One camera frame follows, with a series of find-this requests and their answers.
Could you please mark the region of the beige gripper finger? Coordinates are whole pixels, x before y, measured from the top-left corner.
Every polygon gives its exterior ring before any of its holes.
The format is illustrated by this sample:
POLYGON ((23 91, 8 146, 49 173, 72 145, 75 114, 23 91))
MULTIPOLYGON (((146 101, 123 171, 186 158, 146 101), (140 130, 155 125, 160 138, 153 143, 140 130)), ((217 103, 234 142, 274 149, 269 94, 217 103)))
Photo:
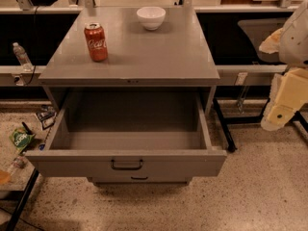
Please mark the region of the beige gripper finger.
POLYGON ((308 102, 308 70, 292 68, 284 75, 275 74, 270 87, 261 127, 276 131, 284 127, 308 102))
POLYGON ((259 50, 263 53, 273 54, 278 53, 280 49, 280 38, 283 29, 279 28, 269 35, 259 46, 259 50))

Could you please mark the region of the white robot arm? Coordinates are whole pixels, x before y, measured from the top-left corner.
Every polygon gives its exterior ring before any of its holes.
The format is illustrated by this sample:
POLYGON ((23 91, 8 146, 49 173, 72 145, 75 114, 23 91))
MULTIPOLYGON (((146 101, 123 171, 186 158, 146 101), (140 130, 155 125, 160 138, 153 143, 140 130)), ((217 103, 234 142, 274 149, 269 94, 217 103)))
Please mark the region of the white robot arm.
POLYGON ((282 28, 259 46, 263 53, 277 53, 287 65, 284 74, 275 74, 270 87, 261 127, 276 131, 285 126, 308 102, 308 1, 303 1, 282 28))

